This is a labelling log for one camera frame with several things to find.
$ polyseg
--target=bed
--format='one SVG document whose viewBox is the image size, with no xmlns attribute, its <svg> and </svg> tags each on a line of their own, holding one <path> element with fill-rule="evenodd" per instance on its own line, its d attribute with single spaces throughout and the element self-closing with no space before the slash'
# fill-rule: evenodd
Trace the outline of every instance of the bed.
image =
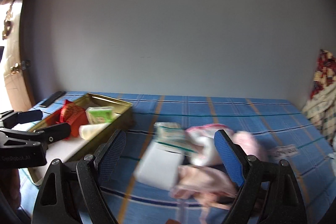
<svg viewBox="0 0 336 224">
<path fill-rule="evenodd" d="M 86 92 L 67 92 L 48 108 L 41 109 L 47 117 L 59 109 L 65 99 L 78 99 Z M 220 98 L 195 96 L 163 96 L 142 94 L 99 93 L 133 103 L 135 126 L 127 134 L 127 143 L 111 179 L 101 185 L 105 200 L 120 224 L 158 224 L 169 218 L 182 224 L 199 223 L 200 205 L 193 199 L 186 207 L 169 197 L 167 191 L 135 181 L 132 173 L 152 140 L 155 122 L 178 122 L 182 128 L 208 123 L 223 123 L 234 131 L 243 130 L 254 134 L 266 148 L 294 145 L 298 154 L 287 159 L 298 180 L 305 202 L 308 223 L 315 224 L 325 214 L 336 196 L 336 179 L 331 167 L 332 153 L 323 136 L 287 100 Z M 26 130 L 34 123 L 17 125 Z M 38 189 L 24 170 L 20 170 L 23 208 L 29 215 Z M 83 223 L 90 223 L 84 206 L 80 204 Z M 208 224 L 219 224 L 227 211 L 212 208 Z"/>
</svg>

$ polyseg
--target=gold metal tray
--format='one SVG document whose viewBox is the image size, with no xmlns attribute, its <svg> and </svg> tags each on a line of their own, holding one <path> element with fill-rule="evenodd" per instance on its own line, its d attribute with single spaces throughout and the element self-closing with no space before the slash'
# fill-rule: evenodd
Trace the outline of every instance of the gold metal tray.
<svg viewBox="0 0 336 224">
<path fill-rule="evenodd" d="M 114 112 L 120 114 L 120 116 L 90 141 L 86 141 L 80 137 L 71 137 L 68 140 L 61 140 L 50 144 L 46 151 L 47 164 L 28 168 L 31 181 L 35 185 L 41 185 L 43 177 L 53 159 L 58 158 L 62 162 L 79 160 L 86 154 L 92 154 L 101 143 L 107 142 L 116 129 L 126 131 L 134 124 L 132 103 L 93 93 L 87 93 L 73 102 L 85 109 L 90 106 L 113 106 Z M 49 115 L 28 131 L 33 132 L 55 123 L 58 119 L 58 116 L 55 114 Z"/>
</svg>

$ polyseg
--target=white wall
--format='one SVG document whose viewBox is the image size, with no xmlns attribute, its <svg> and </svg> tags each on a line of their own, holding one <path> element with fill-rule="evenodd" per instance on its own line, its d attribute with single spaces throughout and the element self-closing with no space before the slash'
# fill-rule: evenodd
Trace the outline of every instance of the white wall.
<svg viewBox="0 0 336 224">
<path fill-rule="evenodd" d="M 336 0 L 29 0 L 38 99 L 55 90 L 289 99 L 318 50 L 336 53 Z"/>
</svg>

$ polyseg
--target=black remote control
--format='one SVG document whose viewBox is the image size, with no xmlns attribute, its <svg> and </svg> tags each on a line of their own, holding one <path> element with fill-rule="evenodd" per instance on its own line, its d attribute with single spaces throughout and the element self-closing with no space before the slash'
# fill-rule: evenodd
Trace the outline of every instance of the black remote control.
<svg viewBox="0 0 336 224">
<path fill-rule="evenodd" d="M 55 102 L 59 97 L 63 96 L 66 92 L 65 91 L 57 91 L 53 95 L 51 95 L 47 100 L 43 101 L 39 107 L 48 107 L 53 102 Z"/>
</svg>

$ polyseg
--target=black clamp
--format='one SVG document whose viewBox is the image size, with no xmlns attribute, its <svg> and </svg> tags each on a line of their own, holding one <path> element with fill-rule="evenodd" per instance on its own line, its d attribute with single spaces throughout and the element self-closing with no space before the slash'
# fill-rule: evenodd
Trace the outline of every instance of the black clamp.
<svg viewBox="0 0 336 224">
<path fill-rule="evenodd" d="M 108 142 L 101 144 L 93 155 L 66 163 L 54 159 L 37 195 L 31 223 L 82 223 L 73 200 L 74 191 L 79 185 L 92 223 L 117 224 L 102 196 L 99 183 L 110 179 L 125 145 L 125 132 L 116 130 Z"/>
<path fill-rule="evenodd" d="M 71 128 L 60 123 L 36 132 L 12 130 L 18 123 L 39 121 L 41 110 L 1 113 L 0 118 L 0 169 L 27 168 L 46 165 L 48 145 L 67 138 Z"/>
<path fill-rule="evenodd" d="M 248 222 L 262 182 L 269 183 L 257 223 L 307 224 L 300 188 L 288 161 L 274 164 L 246 155 L 224 130 L 215 133 L 214 142 L 229 177 L 240 187 L 223 224 Z"/>
</svg>

